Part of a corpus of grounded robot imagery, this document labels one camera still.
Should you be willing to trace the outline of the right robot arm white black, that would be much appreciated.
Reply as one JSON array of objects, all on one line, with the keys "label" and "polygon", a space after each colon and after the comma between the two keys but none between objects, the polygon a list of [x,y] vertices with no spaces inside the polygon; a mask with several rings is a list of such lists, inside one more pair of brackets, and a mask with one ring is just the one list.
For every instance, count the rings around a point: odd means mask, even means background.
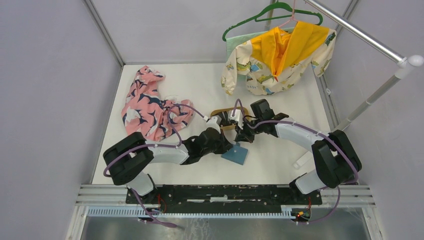
[{"label": "right robot arm white black", "polygon": [[321,132],[303,125],[285,113],[274,113],[266,99],[250,105],[253,115],[246,115],[239,99],[229,111],[228,119],[235,124],[237,142],[253,142],[265,133],[288,140],[312,154],[314,170],[292,181],[289,199],[302,204],[309,193],[341,184],[356,183],[362,163],[349,138],[342,130]]}]

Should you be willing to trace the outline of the oval wooden tray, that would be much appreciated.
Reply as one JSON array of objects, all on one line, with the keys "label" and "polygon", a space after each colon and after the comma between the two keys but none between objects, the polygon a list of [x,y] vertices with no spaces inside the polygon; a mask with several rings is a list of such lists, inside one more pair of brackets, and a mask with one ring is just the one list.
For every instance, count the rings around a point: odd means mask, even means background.
[{"label": "oval wooden tray", "polygon": [[243,125],[241,123],[242,112],[244,112],[245,116],[249,115],[249,110],[246,107],[238,106],[235,112],[233,107],[216,109],[211,112],[209,117],[218,116],[220,118],[220,122],[218,123],[220,129],[223,131],[230,131],[235,130],[236,126]]}]

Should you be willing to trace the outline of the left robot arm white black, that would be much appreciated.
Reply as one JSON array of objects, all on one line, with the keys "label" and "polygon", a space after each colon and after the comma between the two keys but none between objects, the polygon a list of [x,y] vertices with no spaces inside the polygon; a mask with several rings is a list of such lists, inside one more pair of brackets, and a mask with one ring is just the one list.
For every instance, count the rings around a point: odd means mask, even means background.
[{"label": "left robot arm white black", "polygon": [[128,186],[145,204],[151,204],[157,198],[157,190],[152,177],[143,172],[149,164],[191,165],[206,155],[222,155],[232,148],[223,132],[212,127],[181,144],[146,140],[135,132],[103,153],[106,164],[103,175],[116,186]]}]

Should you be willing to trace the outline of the blue leather card holder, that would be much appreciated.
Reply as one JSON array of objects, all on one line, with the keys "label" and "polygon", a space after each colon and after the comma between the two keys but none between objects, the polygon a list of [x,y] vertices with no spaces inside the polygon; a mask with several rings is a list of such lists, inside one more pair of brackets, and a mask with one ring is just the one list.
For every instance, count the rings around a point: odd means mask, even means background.
[{"label": "blue leather card holder", "polygon": [[232,148],[221,155],[221,158],[238,165],[244,165],[249,150],[242,147],[239,142],[232,145]]}]

